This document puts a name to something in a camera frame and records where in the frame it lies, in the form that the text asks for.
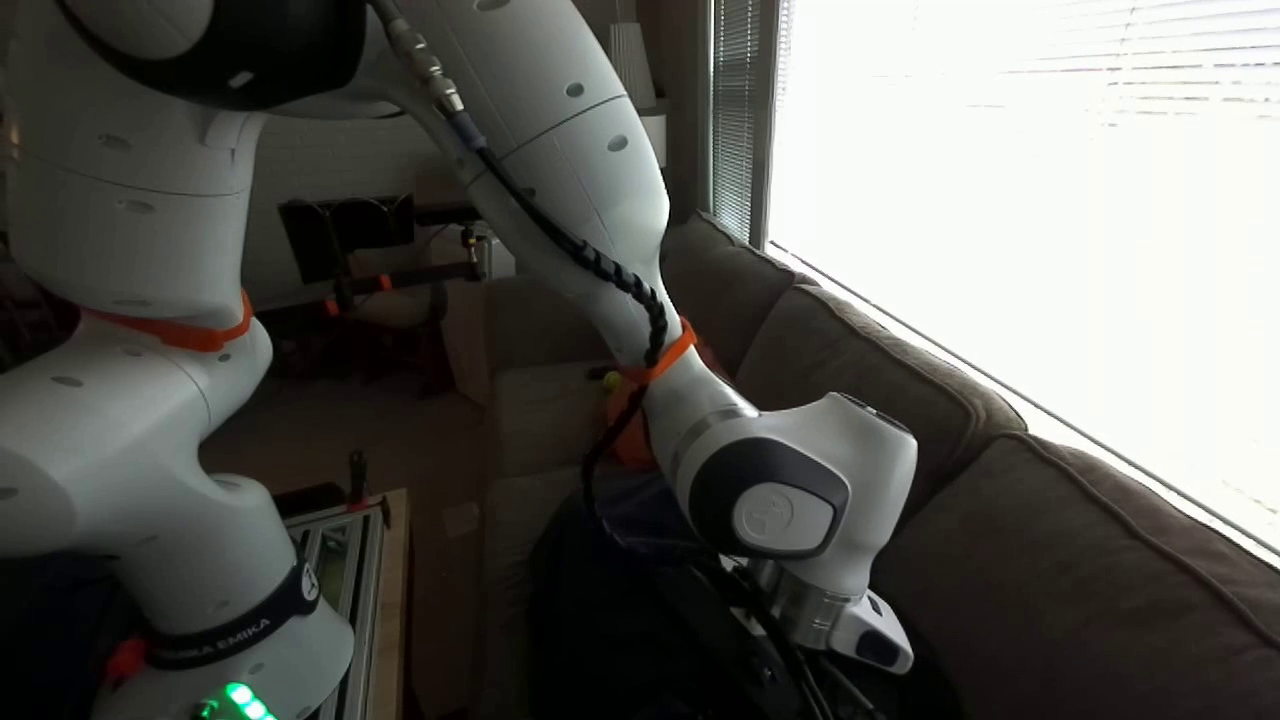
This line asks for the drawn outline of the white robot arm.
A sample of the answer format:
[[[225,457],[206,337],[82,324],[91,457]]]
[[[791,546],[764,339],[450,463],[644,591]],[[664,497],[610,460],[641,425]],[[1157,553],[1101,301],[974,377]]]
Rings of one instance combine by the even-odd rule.
[[[657,151],[573,0],[17,0],[9,250],[82,324],[0,379],[0,556],[91,553],[127,590],[146,659],[91,720],[308,720],[357,652],[270,491],[195,460],[272,362],[239,258],[276,117],[418,121],[634,371],[681,514],[760,574],[757,624],[913,663],[872,590],[913,437],[839,391],[760,411],[706,365]]]

